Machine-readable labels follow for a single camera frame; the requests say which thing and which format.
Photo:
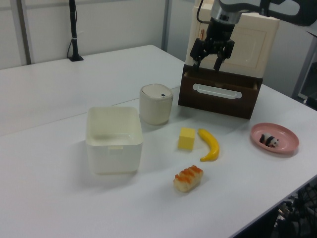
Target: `toy banana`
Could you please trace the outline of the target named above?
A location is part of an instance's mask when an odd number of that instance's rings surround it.
[[[208,161],[208,160],[216,160],[219,155],[219,144],[216,138],[214,138],[213,135],[211,135],[207,130],[205,129],[198,129],[198,135],[203,139],[207,145],[210,147],[209,153],[202,157],[200,161]]]

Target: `toy panda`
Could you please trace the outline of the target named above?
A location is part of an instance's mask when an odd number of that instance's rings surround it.
[[[260,138],[260,142],[264,143],[268,147],[278,146],[278,139],[275,139],[275,137],[269,133],[262,134],[262,136]]]

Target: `drawer handle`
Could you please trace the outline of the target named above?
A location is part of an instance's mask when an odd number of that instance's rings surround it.
[[[221,98],[236,99],[236,98],[242,97],[242,93],[240,92],[206,86],[206,85],[197,84],[197,83],[193,85],[193,89],[199,93],[208,94],[208,95],[221,97]]]

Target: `yellow cube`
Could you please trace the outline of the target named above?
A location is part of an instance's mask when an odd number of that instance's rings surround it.
[[[180,129],[178,149],[192,150],[194,148],[195,129],[182,127]]]

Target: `black pole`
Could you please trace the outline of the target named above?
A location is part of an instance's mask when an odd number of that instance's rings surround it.
[[[69,59],[72,62],[81,61],[84,59],[78,54],[75,0],[69,0],[69,12],[70,12],[71,39],[73,44],[73,56],[70,57]]]

